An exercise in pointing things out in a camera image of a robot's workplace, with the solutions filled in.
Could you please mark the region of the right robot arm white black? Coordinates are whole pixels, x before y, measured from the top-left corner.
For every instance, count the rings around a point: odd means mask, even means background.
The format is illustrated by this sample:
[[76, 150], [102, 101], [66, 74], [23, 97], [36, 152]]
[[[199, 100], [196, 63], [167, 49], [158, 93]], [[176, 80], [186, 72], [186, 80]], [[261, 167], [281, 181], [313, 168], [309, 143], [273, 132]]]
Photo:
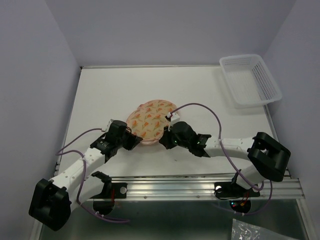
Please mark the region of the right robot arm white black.
[[179, 121], [164, 128], [159, 143], [167, 150], [182, 147], [196, 157], [225, 156], [236, 171], [230, 182], [231, 192], [242, 195], [265, 180], [282, 182], [291, 152], [265, 132], [251, 138], [218, 138], [196, 133], [190, 125]]

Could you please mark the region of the floral mesh laundry bag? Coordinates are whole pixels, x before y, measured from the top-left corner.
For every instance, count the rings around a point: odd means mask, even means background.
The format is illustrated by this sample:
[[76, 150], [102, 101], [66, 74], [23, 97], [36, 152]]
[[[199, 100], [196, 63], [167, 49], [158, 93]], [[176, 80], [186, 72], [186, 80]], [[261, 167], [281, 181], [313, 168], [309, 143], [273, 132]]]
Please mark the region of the floral mesh laundry bag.
[[155, 99], [141, 104], [126, 120], [131, 133], [142, 138], [142, 145], [149, 146], [157, 143], [164, 133], [164, 127], [169, 122], [166, 115], [177, 106], [167, 100]]

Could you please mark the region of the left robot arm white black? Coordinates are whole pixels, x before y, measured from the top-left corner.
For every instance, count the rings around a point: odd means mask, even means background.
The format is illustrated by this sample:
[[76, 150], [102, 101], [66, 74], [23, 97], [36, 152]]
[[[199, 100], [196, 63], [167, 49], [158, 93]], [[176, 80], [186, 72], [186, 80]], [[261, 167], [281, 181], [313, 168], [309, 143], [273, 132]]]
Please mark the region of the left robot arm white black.
[[49, 180], [35, 186], [28, 214], [53, 231], [60, 230], [72, 211], [95, 196], [109, 197], [113, 202], [117, 191], [110, 176], [98, 170], [119, 149], [133, 150], [143, 139], [132, 133], [127, 124], [110, 120], [103, 134], [91, 143], [80, 158]]

